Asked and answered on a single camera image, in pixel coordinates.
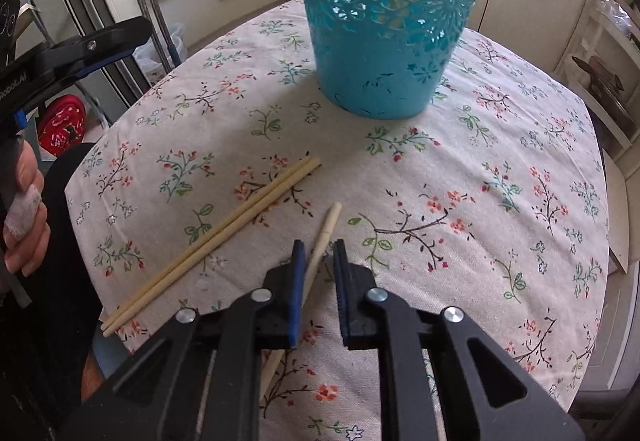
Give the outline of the left hand with bandage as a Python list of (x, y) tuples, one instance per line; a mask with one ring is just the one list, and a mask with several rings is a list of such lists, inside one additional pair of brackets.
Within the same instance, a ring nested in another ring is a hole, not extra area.
[(3, 227), (6, 244), (4, 263), (9, 272), (34, 273), (46, 255), (50, 227), (48, 210), (41, 200), (44, 178), (32, 146), (20, 141), (21, 154), (15, 167), (17, 193)]

